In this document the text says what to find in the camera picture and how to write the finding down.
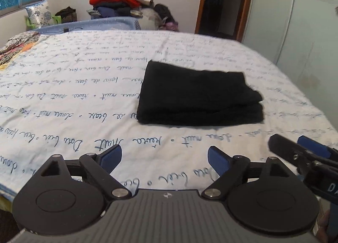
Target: frosted glass panel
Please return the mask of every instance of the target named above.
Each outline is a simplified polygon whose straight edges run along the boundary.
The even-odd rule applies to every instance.
[[[292,0],[253,0],[243,43],[272,62],[283,40]]]
[[[338,0],[295,0],[278,67],[338,129]]]

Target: wooden door frame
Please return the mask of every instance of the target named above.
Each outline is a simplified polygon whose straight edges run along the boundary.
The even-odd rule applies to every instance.
[[[199,2],[199,9],[198,9],[198,15],[197,15],[197,21],[196,21],[196,27],[195,27],[195,34],[198,34],[199,27],[201,24],[202,19],[202,13],[203,13],[203,7],[204,7],[204,1],[200,0]],[[241,7],[238,12],[235,31],[234,31],[234,37],[236,38],[236,41],[242,41],[246,21],[248,19],[249,15],[249,9],[250,9],[250,2],[251,0],[242,0]]]

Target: bed sheet with handwriting print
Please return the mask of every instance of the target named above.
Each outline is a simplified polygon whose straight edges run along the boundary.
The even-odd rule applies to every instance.
[[[264,96],[264,123],[139,124],[138,98],[151,59],[243,71]],[[235,41],[166,31],[68,32],[20,55],[0,77],[0,184],[9,199],[52,154],[77,159],[114,144],[121,145],[123,157],[112,175],[132,192],[201,190],[217,179],[207,161],[210,146],[264,161],[274,133],[338,146],[325,115],[276,66]]]

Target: black robotic device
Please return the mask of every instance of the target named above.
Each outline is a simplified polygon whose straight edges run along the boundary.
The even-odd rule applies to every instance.
[[[14,199],[22,231],[13,242],[315,243],[319,205],[312,192],[338,203],[327,192],[338,163],[280,135],[269,147],[299,168],[304,183],[277,157],[250,162],[210,147],[208,161],[220,177],[201,195],[140,189],[132,196],[110,175],[122,159],[119,145],[79,160],[53,155]]]

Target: gray ribbed panel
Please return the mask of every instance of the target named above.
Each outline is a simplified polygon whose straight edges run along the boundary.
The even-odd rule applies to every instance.
[[[22,232],[14,243],[316,243],[310,233],[294,238],[267,238],[239,226],[219,202],[197,191],[142,190],[115,201],[97,223],[62,237]]]

